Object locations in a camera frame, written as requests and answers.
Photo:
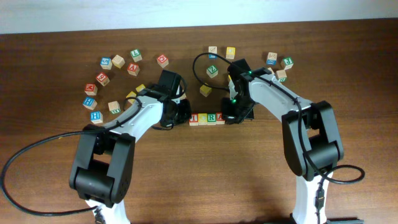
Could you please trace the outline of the red A letter block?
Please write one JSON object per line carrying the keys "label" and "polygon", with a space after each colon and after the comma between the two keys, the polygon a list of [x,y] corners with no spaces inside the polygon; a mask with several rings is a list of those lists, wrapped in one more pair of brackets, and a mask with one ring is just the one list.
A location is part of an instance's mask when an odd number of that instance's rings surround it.
{"label": "red A letter block", "polygon": [[222,117],[222,113],[216,113],[216,124],[225,124],[225,120]]}

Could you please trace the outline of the red side wooden block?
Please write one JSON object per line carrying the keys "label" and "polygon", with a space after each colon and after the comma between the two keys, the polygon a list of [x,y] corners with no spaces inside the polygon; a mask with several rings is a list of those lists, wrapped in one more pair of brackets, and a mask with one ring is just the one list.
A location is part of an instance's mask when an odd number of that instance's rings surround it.
{"label": "red side wooden block", "polygon": [[186,94],[184,93],[181,97],[180,97],[180,100],[184,100],[184,99],[186,99],[187,98],[187,96],[186,96]]}

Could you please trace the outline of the red I letter block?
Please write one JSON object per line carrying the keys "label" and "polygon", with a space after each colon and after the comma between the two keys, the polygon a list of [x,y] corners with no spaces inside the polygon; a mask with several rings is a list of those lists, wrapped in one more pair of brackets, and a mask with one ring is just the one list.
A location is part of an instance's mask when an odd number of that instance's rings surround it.
{"label": "red I letter block", "polygon": [[192,113],[189,119],[190,126],[198,126],[198,113]]}

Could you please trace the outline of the green R letter block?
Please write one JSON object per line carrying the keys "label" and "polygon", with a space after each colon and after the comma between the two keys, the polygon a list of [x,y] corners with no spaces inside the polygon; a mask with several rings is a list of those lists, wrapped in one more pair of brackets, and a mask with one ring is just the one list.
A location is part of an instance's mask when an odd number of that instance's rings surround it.
{"label": "green R letter block", "polygon": [[216,125],[216,114],[215,113],[207,114],[207,125]]}

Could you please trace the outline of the yellow block cluster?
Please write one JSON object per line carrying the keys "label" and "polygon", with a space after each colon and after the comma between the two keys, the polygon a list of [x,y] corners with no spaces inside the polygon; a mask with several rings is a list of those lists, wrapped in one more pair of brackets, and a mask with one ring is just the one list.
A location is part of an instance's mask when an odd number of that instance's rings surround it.
{"label": "yellow block cluster", "polygon": [[199,125],[207,125],[208,124],[208,114],[207,113],[198,113],[198,124]]}

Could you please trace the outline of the red C letter block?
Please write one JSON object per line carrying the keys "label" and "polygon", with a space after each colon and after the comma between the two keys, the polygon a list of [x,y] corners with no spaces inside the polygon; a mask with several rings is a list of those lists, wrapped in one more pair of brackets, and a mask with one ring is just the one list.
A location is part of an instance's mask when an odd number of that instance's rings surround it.
{"label": "red C letter block", "polygon": [[165,68],[169,64],[169,59],[164,55],[160,55],[156,58],[157,63],[162,67]]}

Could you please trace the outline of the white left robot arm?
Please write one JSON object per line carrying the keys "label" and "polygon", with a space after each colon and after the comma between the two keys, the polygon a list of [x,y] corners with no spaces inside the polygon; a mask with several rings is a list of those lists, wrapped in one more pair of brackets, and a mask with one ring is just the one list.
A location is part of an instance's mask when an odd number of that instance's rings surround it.
{"label": "white left robot arm", "polygon": [[124,197],[131,183],[136,142],[150,128],[168,131],[190,119],[185,80],[163,70],[158,83],[132,97],[116,119],[84,127],[69,185],[92,207],[95,223],[129,223]]}

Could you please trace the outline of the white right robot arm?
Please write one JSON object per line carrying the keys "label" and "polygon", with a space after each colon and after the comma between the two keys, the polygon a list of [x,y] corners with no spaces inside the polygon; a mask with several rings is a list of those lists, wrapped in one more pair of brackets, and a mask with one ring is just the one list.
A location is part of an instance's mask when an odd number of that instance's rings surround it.
{"label": "white right robot arm", "polygon": [[253,119],[253,108],[262,105],[282,124],[284,156],[296,176],[293,223],[326,223],[325,201],[330,183],[343,156],[343,145],[331,105],[298,96],[266,68],[253,70],[244,59],[231,62],[229,98],[221,112],[227,124]]}

